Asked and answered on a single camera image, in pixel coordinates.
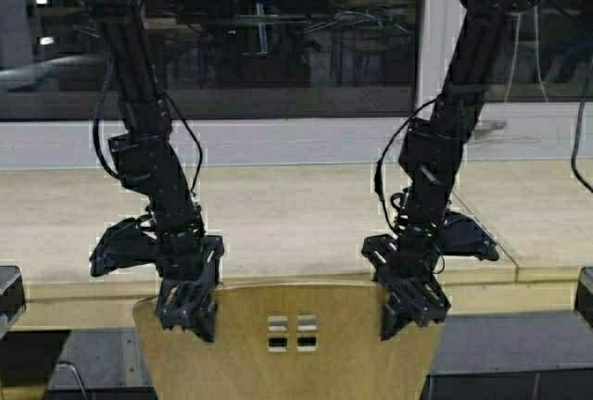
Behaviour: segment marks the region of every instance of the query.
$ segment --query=wire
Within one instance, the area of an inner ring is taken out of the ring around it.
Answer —
[[[544,85],[544,78],[541,74],[541,55],[539,53],[539,6],[534,6],[534,28],[536,36],[536,72],[537,81],[539,82],[539,88],[546,103],[549,103],[548,93],[546,92],[546,86]]]
[[[101,91],[99,92],[99,99],[97,101],[96,109],[95,109],[95,116],[93,117],[93,146],[95,148],[96,157],[99,159],[101,163],[101,167],[103,170],[111,177],[115,178],[116,180],[120,179],[120,175],[115,172],[107,163],[105,157],[103,156],[103,150],[101,149],[101,139],[99,138],[99,124],[103,114],[103,107],[105,106],[105,100],[107,97],[107,90],[109,89],[109,85],[111,84],[111,80],[113,79],[113,70],[115,67],[115,61],[113,59],[113,55],[111,53],[107,54],[107,66],[105,70],[105,78],[103,79],[103,84],[101,85]]]
[[[571,155],[571,169],[575,177],[583,184],[591,193],[593,193],[593,186],[590,182],[588,182],[581,172],[578,170],[578,166],[576,164],[576,160],[578,158],[578,151],[581,145],[581,134],[583,131],[583,119],[585,115],[585,106],[587,105],[587,94],[589,91],[589,84],[591,83],[591,77],[593,76],[593,56],[591,57],[591,61],[589,63],[589,70],[587,72],[587,78],[585,79],[585,84],[583,85],[583,95],[581,97],[581,103],[578,106],[578,116],[576,117],[576,129],[574,130],[574,146],[573,146],[573,154]]]
[[[387,153],[389,152],[389,149],[391,148],[391,145],[393,144],[393,142],[396,140],[397,136],[410,124],[410,122],[421,112],[423,111],[425,108],[427,108],[428,106],[434,104],[436,102],[436,99],[433,99],[431,101],[428,101],[427,103],[419,106],[405,121],[403,124],[401,124],[399,126],[399,128],[396,130],[396,132],[391,136],[391,139],[389,139],[389,142],[387,143],[387,145],[385,146],[383,153],[381,154],[381,157],[379,158],[379,160],[377,161],[377,165],[376,165],[376,169],[374,172],[374,192],[377,194],[377,196],[379,197],[379,201],[381,202],[381,206],[383,207],[383,213],[385,215],[385,222],[387,223],[387,225],[389,226],[389,229],[391,229],[391,231],[395,234],[397,234],[397,230],[396,230],[396,226],[391,224],[391,221],[389,220],[389,213],[387,212],[387,204],[385,203],[385,192],[384,192],[384,186],[383,186],[383,175],[382,175],[382,171],[383,171],[383,164],[385,162],[385,157],[387,156]]]
[[[515,30],[515,44],[512,53],[512,61],[511,61],[511,73],[509,74],[509,82],[507,83],[507,92],[504,94],[504,102],[505,104],[509,102],[509,96],[511,95],[511,88],[512,82],[515,78],[515,70],[517,68],[517,56],[519,55],[519,36],[521,33],[521,23],[522,23],[522,15],[519,14],[517,16],[517,25]]]
[[[574,25],[576,25],[579,30],[587,34],[589,37],[591,36],[591,28],[588,27],[585,23],[583,23],[580,19],[577,19],[567,13],[561,6],[556,4],[553,0],[545,0],[550,5],[552,5],[558,12],[560,12],[563,16],[569,19]],[[577,159],[578,159],[578,151],[581,146],[581,135],[583,133],[583,119],[585,117],[585,107],[587,106],[587,95],[589,91],[589,85],[591,83],[591,79],[593,77],[593,56],[589,62],[589,68],[587,71],[587,75],[585,77],[585,83],[583,84],[583,92],[581,95],[581,102],[578,106],[578,114],[576,116],[576,127],[574,129],[574,144],[573,144],[573,152],[571,154],[571,169],[574,173],[574,176],[579,180],[581,184],[583,184],[587,190],[593,193],[593,185],[581,174],[578,169]]]
[[[175,113],[177,114],[177,117],[182,122],[183,126],[185,127],[185,129],[189,133],[190,137],[194,140],[194,144],[196,144],[197,151],[199,153],[199,157],[198,157],[198,160],[197,160],[196,172],[194,173],[194,179],[192,181],[192,187],[190,189],[190,192],[192,193],[192,195],[193,196],[196,196],[197,176],[200,174],[200,170],[202,169],[202,163],[204,161],[204,150],[202,150],[202,144],[198,141],[198,139],[196,137],[196,134],[194,133],[194,131],[192,130],[192,128],[187,123],[187,119],[185,119],[185,117],[182,114],[182,111],[177,106],[177,104],[175,103],[175,101],[173,100],[173,98],[170,97],[170,94],[167,93],[167,92],[165,92],[165,91],[163,91],[163,94],[165,95],[165,97],[167,97],[167,100],[169,101],[170,106],[172,106],[173,107],[173,110],[175,110]]]

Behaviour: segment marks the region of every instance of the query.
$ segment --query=chair leg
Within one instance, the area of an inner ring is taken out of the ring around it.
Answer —
[[[68,370],[74,377],[74,380],[76,381],[76,384],[78,385],[78,389],[81,391],[82,398],[84,400],[89,400],[89,396],[86,392],[86,387],[84,386],[84,382],[82,381],[81,374],[76,369],[76,366],[74,366],[69,361],[62,360],[62,361],[57,362],[56,369]]]

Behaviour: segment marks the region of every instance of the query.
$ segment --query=wooden chair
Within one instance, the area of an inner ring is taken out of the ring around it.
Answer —
[[[385,292],[364,281],[222,286],[214,344],[163,331],[155,299],[134,308],[160,400],[411,400],[420,397],[440,326],[382,342]]]

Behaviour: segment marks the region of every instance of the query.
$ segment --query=window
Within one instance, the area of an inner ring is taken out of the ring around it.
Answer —
[[[414,103],[421,3],[146,0],[144,16],[159,83],[189,119],[388,117]],[[8,10],[0,119],[89,120],[105,71],[95,24],[77,0]],[[104,116],[120,118],[116,83]]]

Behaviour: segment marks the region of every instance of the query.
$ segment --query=table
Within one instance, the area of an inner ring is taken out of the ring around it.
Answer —
[[[585,175],[593,161],[582,161]],[[158,292],[149,267],[103,279],[87,258],[104,229],[146,200],[98,170],[0,172],[0,263],[20,266],[29,306],[15,331],[132,327],[132,307]],[[388,168],[390,192],[406,185]],[[372,165],[205,168],[205,220],[222,234],[227,285],[369,281],[364,237],[385,231]],[[578,271],[593,264],[593,197],[567,161],[474,162],[453,206],[499,242],[501,260],[447,258],[439,275],[452,315],[570,310]]]

